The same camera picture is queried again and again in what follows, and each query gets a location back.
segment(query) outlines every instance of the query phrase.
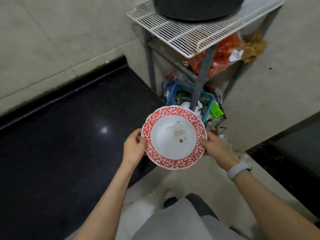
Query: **plate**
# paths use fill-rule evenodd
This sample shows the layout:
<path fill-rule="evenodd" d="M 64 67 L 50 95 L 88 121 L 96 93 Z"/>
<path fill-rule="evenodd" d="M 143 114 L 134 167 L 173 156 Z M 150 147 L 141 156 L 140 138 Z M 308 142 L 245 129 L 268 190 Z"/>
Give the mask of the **plate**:
<path fill-rule="evenodd" d="M 146 119 L 141 136 L 146 153 L 158 166 L 176 170 L 192 166 L 205 152 L 199 138 L 207 138 L 205 125 L 187 108 L 165 106 Z"/>

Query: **plastic bag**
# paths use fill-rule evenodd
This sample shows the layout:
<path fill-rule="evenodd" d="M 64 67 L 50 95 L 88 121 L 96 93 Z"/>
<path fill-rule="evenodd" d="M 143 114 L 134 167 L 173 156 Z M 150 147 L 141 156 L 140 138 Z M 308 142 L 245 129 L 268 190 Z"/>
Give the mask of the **plastic bag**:
<path fill-rule="evenodd" d="M 217 51 L 212 61 L 212 68 L 208 73 L 208 77 L 217 75 L 224 71 L 229 66 L 229 57 L 232 54 L 235 47 L 239 43 L 239 37 L 237 33 L 226 37 L 217 44 Z M 199 75 L 202 66 L 202 61 L 205 57 L 205 51 L 192 57 L 188 60 L 188 63 L 192 67 L 193 71 Z"/>

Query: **white wire shelf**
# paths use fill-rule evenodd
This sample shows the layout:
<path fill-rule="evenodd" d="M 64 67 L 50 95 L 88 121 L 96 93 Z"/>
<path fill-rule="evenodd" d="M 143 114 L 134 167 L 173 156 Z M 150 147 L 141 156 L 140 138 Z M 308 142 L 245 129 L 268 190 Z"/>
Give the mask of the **white wire shelf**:
<path fill-rule="evenodd" d="M 127 15 L 184 57 L 192 58 L 283 3 L 284 0 L 244 0 L 236 15 L 208 24 L 168 20 L 155 12 L 153 0 L 138 4 Z"/>

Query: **blue plastic basket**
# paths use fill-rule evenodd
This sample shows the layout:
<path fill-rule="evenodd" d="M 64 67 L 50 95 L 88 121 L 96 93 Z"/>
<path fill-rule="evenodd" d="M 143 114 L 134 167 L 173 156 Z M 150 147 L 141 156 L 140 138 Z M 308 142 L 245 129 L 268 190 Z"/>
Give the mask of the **blue plastic basket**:
<path fill-rule="evenodd" d="M 193 93 L 194 89 L 193 88 L 188 88 L 186 86 L 182 86 L 180 84 L 174 84 L 172 89 L 171 89 L 171 92 L 168 96 L 168 99 L 167 99 L 167 105 L 170 106 L 170 105 L 177 105 L 176 103 L 176 95 L 177 95 L 177 92 L 178 91 L 185 91 L 185 92 L 190 92 L 190 93 Z M 207 92 L 204 92 L 202 91 L 201 92 L 201 95 L 200 95 L 200 98 L 202 99 L 205 99 L 207 101 L 210 101 L 210 105 L 207 109 L 207 111 L 204 111 L 203 113 L 203 120 L 202 122 L 205 123 L 206 122 L 206 118 L 209 114 L 209 111 L 214 103 L 214 95 L 211 94 L 211 93 L 207 93 Z"/>

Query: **right hand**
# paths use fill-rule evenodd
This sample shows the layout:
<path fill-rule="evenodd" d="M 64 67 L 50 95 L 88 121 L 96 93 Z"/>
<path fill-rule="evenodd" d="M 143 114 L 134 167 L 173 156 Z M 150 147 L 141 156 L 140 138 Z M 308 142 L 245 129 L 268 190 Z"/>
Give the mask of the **right hand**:
<path fill-rule="evenodd" d="M 206 148 L 208 155 L 214 158 L 218 166 L 228 172 L 239 161 L 226 151 L 219 137 L 208 130 L 207 135 L 208 140 L 200 138 L 201 144 Z"/>

